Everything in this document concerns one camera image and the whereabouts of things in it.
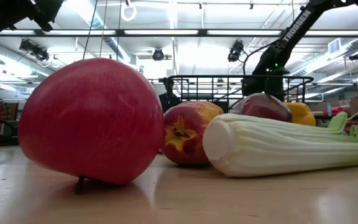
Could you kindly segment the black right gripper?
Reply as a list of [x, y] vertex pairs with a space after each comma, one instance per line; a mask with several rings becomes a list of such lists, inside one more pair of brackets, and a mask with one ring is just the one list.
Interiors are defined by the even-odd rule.
[[246, 75], [242, 79], [242, 94], [244, 96], [262, 92], [284, 101], [283, 74]]

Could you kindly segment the yellow bell pepper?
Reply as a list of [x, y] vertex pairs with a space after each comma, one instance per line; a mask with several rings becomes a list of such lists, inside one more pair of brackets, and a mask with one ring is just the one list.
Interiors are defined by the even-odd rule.
[[285, 105], [290, 109], [294, 123], [307, 126], [316, 126], [316, 120], [308, 105], [299, 102], [285, 102]]

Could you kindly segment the pale green celery bunch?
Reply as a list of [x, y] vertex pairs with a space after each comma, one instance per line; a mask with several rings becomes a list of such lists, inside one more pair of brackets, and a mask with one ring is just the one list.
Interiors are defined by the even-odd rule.
[[205, 129], [204, 152], [230, 177], [358, 166], [358, 134], [342, 133], [347, 120], [341, 113], [325, 128], [227, 113]]

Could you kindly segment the red yellow apple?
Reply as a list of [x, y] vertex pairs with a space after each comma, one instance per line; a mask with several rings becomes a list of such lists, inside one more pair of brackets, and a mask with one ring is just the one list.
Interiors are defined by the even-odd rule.
[[210, 121], [223, 113], [208, 101], [185, 101], [170, 108], [163, 115], [162, 153], [179, 165], [208, 165], [203, 134]]

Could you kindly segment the pink red item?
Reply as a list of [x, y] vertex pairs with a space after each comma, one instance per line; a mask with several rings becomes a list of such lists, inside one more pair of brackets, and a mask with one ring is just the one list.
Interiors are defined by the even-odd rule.
[[337, 114], [344, 112], [345, 114], [347, 114], [348, 116], [353, 115], [351, 108], [349, 105], [345, 105], [345, 106], [337, 106], [337, 107], [332, 107], [331, 108], [331, 115], [332, 116], [336, 116]]

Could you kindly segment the white ceiling air vent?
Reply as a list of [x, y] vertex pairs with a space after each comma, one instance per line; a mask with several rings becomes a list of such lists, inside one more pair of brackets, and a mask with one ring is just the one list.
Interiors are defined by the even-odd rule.
[[328, 52], [336, 54], [341, 51], [341, 38], [334, 39], [328, 44]]

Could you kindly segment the silver ceiling air duct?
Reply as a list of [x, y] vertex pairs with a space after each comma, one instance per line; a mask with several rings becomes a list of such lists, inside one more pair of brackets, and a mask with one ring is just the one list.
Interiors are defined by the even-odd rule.
[[[67, 0], [67, 3], [92, 30], [108, 28], [98, 13], [96, 0]], [[132, 57], [119, 45], [117, 38], [103, 36], [102, 40], [116, 54], [118, 60], [132, 62]]]

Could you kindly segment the dark patterned wall hanging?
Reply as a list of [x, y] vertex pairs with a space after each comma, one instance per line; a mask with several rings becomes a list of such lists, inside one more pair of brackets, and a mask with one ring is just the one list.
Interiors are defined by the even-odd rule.
[[14, 121], [17, 119], [19, 103], [6, 103], [0, 101], [0, 119], [6, 121]]

